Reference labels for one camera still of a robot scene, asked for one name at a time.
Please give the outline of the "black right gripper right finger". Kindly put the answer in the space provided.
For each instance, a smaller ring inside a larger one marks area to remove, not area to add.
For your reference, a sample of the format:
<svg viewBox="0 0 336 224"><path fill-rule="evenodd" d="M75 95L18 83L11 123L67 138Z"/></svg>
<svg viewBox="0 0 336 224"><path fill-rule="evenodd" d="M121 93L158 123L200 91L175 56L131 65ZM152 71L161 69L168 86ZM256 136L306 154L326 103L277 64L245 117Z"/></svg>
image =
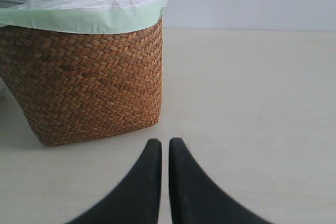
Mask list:
<svg viewBox="0 0 336 224"><path fill-rule="evenodd" d="M173 223L269 223L222 191L177 137L169 143L169 196Z"/></svg>

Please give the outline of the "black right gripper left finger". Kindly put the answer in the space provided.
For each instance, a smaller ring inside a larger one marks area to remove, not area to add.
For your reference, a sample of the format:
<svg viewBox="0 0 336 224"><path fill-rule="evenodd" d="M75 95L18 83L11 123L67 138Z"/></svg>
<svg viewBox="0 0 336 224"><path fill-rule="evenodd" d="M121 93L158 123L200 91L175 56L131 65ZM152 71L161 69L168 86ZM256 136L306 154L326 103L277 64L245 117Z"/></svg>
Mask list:
<svg viewBox="0 0 336 224"><path fill-rule="evenodd" d="M162 144L150 139L116 187L70 223L158 223L162 186Z"/></svg>

